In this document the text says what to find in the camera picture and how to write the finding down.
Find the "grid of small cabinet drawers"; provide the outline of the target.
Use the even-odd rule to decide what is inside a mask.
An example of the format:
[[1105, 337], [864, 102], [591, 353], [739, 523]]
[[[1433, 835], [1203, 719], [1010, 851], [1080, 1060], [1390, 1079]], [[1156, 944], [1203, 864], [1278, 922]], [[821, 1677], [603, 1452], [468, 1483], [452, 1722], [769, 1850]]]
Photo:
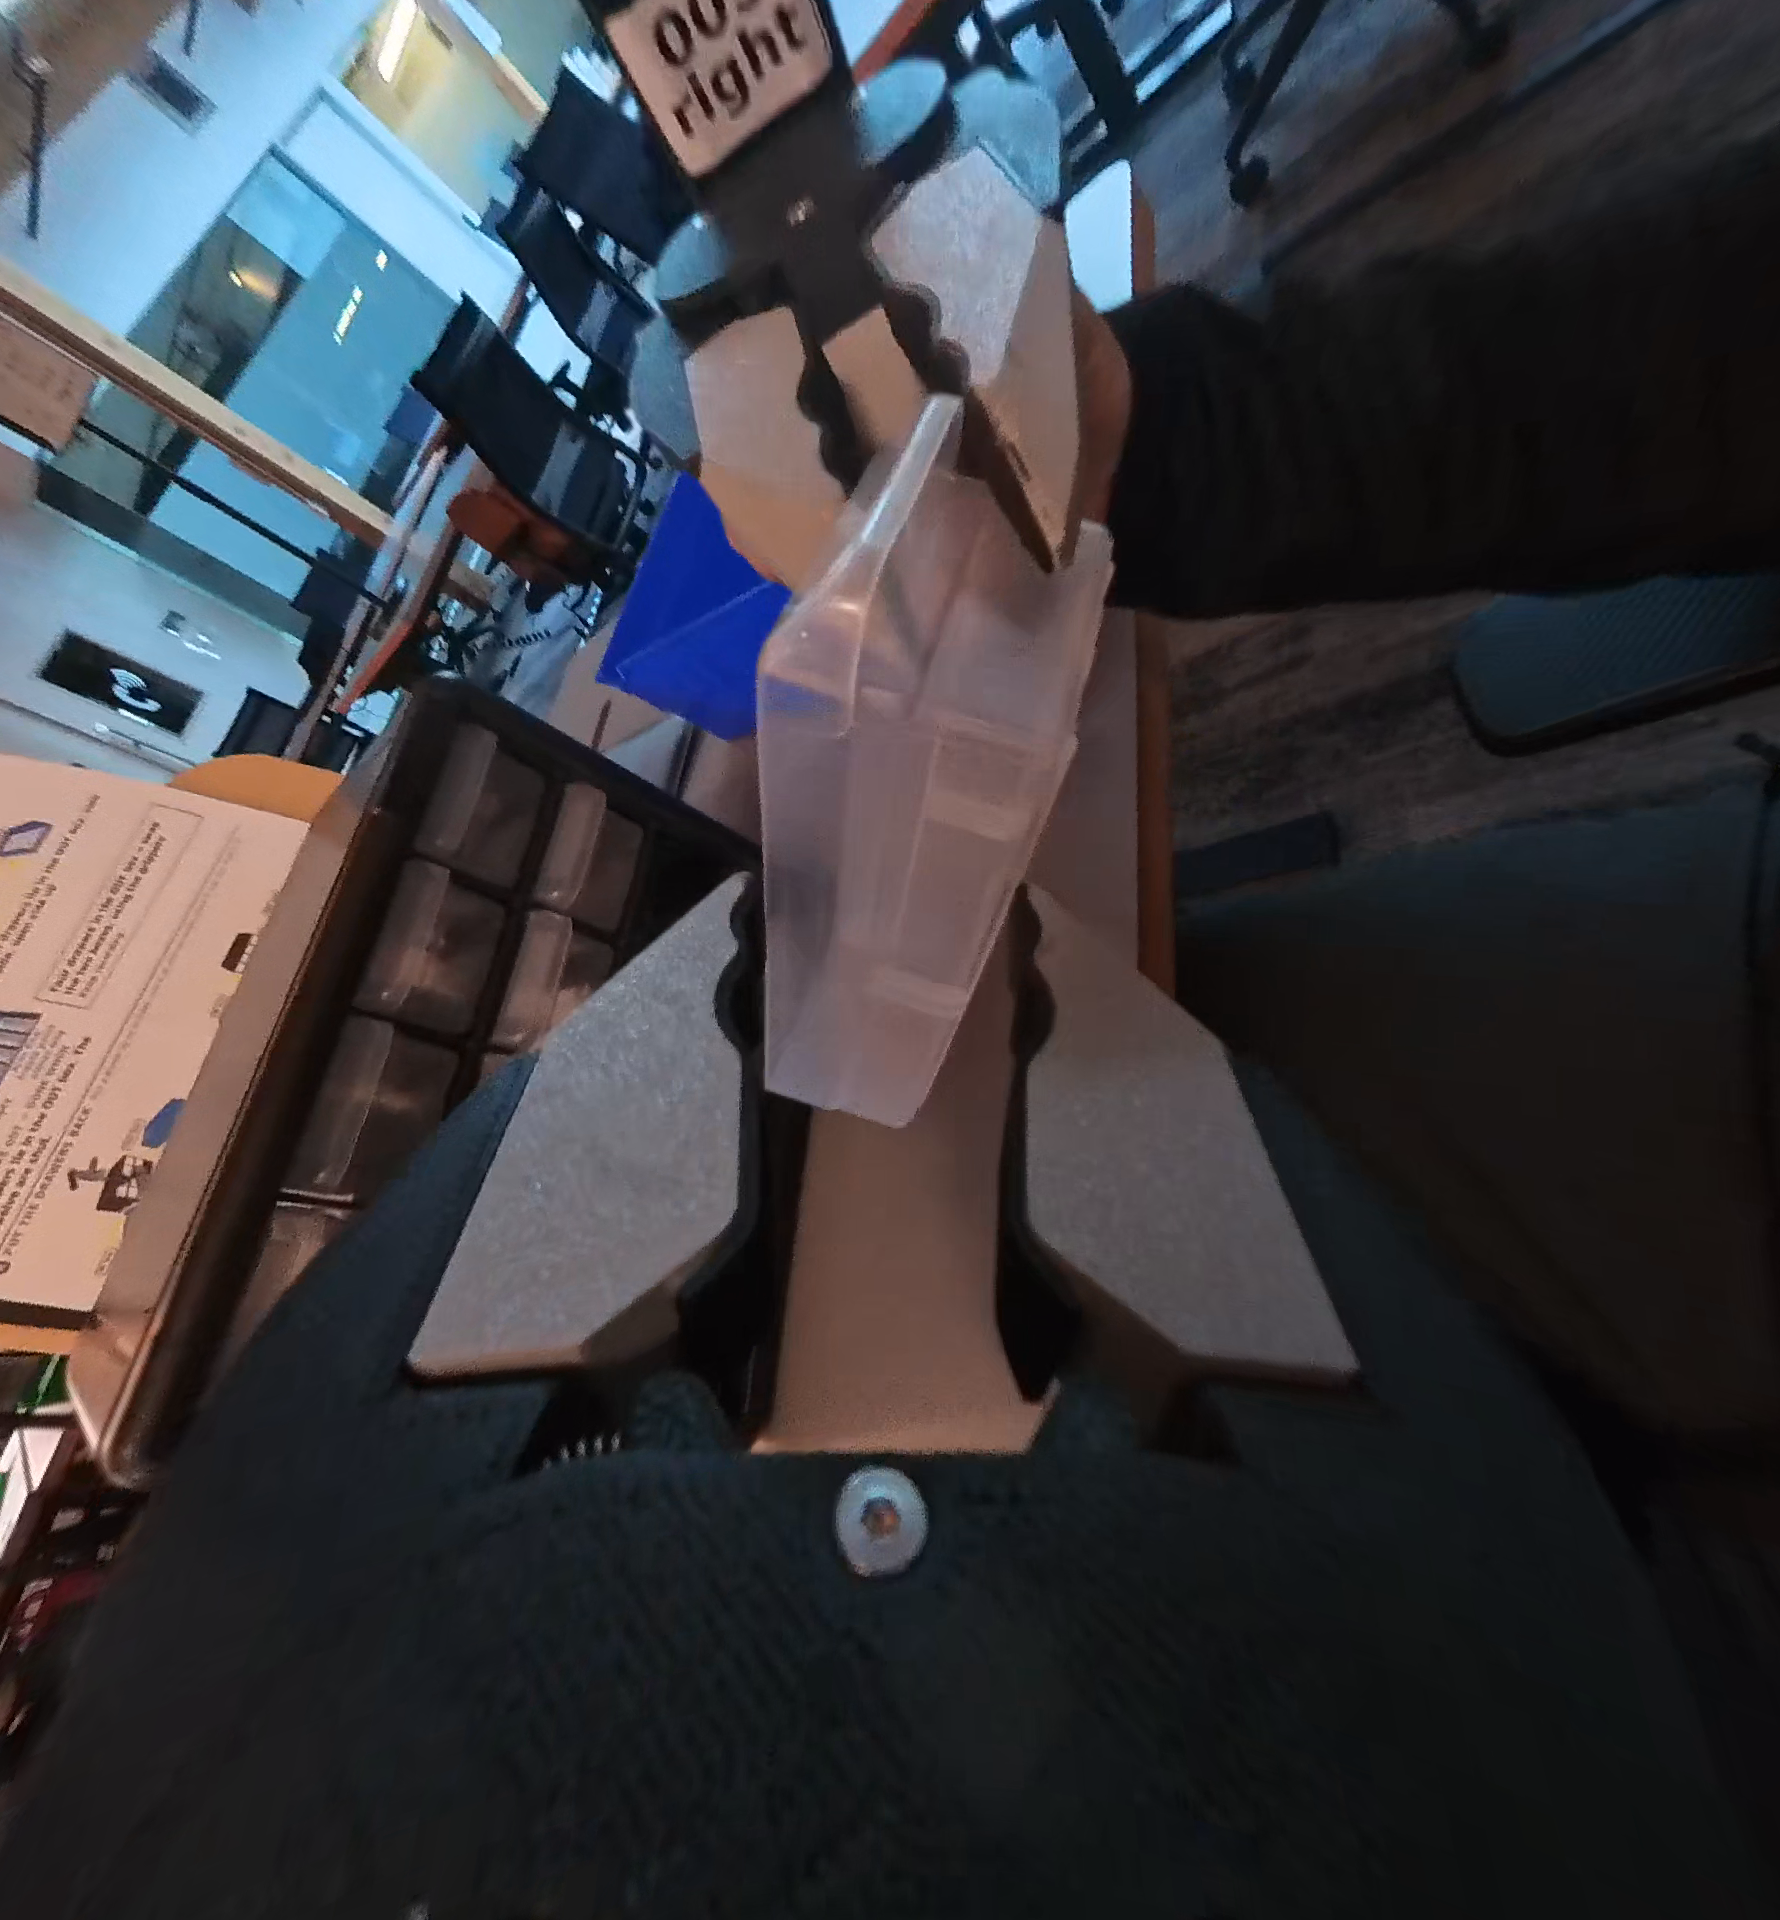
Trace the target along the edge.
[[621, 971], [653, 831], [462, 724], [413, 814], [282, 1197], [375, 1199], [446, 1115]]

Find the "black wall sign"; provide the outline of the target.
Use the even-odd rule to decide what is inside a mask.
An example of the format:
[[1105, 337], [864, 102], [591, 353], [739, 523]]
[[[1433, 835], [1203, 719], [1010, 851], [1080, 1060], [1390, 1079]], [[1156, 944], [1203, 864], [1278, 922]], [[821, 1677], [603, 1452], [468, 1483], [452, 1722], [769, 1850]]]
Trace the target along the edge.
[[157, 665], [63, 630], [40, 664], [49, 687], [116, 712], [124, 721], [182, 739], [204, 701], [200, 689]]

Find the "office chair base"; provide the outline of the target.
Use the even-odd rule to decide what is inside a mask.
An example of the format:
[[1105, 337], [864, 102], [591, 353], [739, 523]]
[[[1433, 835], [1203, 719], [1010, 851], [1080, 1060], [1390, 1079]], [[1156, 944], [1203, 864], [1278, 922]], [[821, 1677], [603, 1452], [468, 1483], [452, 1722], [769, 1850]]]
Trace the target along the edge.
[[1270, 191], [1270, 155], [1258, 146], [1292, 109], [1335, 112], [1354, 128], [1370, 109], [1413, 109], [1467, 77], [1486, 73], [1515, 48], [1515, 3], [1235, 3], [1220, 39], [1217, 78], [1229, 109], [1222, 169], [1238, 209]]

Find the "black folding chair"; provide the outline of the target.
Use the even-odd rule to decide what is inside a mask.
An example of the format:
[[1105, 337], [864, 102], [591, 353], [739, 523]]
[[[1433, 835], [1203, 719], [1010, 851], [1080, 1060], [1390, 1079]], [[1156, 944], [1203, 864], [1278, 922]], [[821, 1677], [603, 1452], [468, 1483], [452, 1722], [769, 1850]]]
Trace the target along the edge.
[[462, 300], [413, 387], [486, 473], [446, 508], [464, 539], [527, 582], [561, 589], [609, 585], [634, 567], [646, 457], [580, 416], [493, 314]]
[[657, 264], [694, 203], [659, 137], [569, 69], [516, 157], [498, 235], [580, 351], [621, 380], [655, 314], [634, 269]]

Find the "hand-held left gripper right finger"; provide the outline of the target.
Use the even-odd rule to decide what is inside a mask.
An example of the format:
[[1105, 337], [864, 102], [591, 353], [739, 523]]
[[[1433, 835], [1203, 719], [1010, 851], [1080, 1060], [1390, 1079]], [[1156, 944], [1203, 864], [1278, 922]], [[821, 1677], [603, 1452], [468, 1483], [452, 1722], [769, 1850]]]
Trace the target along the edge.
[[999, 1336], [1019, 1388], [1347, 1388], [1358, 1354], [1229, 1053], [1046, 889], [1014, 912]]

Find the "printed instruction sheet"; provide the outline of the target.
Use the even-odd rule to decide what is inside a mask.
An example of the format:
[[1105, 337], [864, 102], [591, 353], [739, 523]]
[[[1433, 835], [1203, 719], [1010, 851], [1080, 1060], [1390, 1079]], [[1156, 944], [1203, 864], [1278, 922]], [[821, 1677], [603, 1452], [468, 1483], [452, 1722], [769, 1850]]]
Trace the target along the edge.
[[304, 842], [291, 817], [0, 755], [0, 1327], [88, 1327]]

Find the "black drawer cabinet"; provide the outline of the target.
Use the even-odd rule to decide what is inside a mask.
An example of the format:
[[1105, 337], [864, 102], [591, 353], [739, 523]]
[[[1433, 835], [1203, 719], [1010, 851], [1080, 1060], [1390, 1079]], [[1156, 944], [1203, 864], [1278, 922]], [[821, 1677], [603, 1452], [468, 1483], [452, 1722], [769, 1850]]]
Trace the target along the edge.
[[621, 971], [730, 876], [760, 869], [753, 833], [493, 696], [461, 680], [407, 696], [307, 828], [218, 1044], [131, 1215], [93, 1327], [70, 1358], [68, 1386], [88, 1454], [118, 1486], [138, 1490], [157, 1476], [270, 1306], [375, 1204], [302, 1204], [279, 1188], [375, 910], [462, 724], [487, 726], [553, 774], [596, 781], [648, 824], [653, 851]]

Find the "blue plastic bin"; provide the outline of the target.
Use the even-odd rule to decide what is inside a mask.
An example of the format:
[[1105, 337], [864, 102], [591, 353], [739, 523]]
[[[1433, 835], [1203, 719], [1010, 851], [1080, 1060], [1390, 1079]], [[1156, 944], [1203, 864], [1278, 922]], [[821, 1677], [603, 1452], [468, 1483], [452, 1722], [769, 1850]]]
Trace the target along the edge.
[[723, 739], [759, 730], [759, 662], [791, 589], [730, 541], [701, 482], [673, 480], [596, 683]]

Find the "clear plastic drawer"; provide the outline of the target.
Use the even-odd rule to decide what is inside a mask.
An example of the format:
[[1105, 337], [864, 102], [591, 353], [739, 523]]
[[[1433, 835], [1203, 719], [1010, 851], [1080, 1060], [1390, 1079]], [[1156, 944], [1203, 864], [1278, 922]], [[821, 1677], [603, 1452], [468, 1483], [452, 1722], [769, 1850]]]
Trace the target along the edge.
[[1076, 751], [1108, 530], [1040, 567], [935, 396], [759, 658], [766, 1085], [908, 1126]]

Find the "person's right forearm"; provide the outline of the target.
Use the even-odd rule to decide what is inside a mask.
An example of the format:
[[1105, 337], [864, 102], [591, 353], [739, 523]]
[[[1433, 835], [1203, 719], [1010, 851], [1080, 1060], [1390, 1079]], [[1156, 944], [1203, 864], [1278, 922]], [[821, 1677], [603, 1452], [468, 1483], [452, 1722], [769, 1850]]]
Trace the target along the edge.
[[1780, 127], [1547, 234], [1105, 319], [1133, 610], [1780, 567]]

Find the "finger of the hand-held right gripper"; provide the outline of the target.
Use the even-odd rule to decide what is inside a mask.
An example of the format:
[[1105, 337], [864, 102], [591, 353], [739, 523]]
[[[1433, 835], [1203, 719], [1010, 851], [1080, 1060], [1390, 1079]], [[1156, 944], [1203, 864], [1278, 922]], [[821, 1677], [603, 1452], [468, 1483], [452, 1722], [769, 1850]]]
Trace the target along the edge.
[[857, 319], [830, 343], [833, 426], [803, 396], [816, 360], [796, 319], [741, 319], [687, 362], [705, 489], [730, 541], [787, 589], [817, 578], [855, 489], [828, 450], [869, 462], [898, 450], [926, 407], [889, 319]]
[[989, 148], [965, 148], [892, 200], [864, 255], [921, 307], [930, 380], [965, 401], [971, 462], [1026, 553], [1067, 567], [1097, 516], [1101, 410], [1065, 225]]

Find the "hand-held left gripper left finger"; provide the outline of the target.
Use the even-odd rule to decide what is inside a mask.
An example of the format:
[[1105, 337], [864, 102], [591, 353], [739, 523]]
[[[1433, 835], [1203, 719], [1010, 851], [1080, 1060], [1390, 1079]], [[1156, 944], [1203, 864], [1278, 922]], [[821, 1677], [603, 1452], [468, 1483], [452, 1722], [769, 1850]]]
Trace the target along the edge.
[[760, 935], [759, 876], [730, 876], [537, 1047], [414, 1376], [619, 1376], [680, 1345], [759, 1204]]

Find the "person's right hand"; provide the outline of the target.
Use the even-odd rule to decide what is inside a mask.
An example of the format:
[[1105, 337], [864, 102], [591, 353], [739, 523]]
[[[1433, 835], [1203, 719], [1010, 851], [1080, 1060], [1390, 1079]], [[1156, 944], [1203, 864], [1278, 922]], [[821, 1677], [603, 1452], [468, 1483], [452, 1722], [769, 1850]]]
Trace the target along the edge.
[[1072, 351], [1078, 401], [1074, 516], [1108, 526], [1133, 426], [1135, 384], [1124, 350], [1090, 300], [1072, 293]]

